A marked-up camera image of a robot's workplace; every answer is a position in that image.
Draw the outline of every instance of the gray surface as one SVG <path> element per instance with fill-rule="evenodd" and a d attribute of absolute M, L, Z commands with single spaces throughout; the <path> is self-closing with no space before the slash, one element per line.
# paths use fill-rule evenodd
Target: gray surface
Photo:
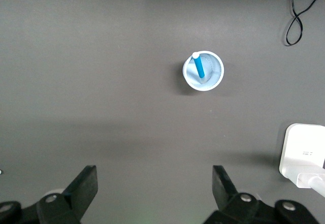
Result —
<path fill-rule="evenodd" d="M 299 10 L 311 0 L 296 0 Z M 288 0 L 0 0 L 0 200 L 24 206 L 96 164 L 83 223 L 202 223 L 213 164 L 269 205 L 325 199 L 278 172 L 285 129 L 325 125 L 324 0 L 285 47 Z M 224 62 L 193 91 L 194 51 Z"/>

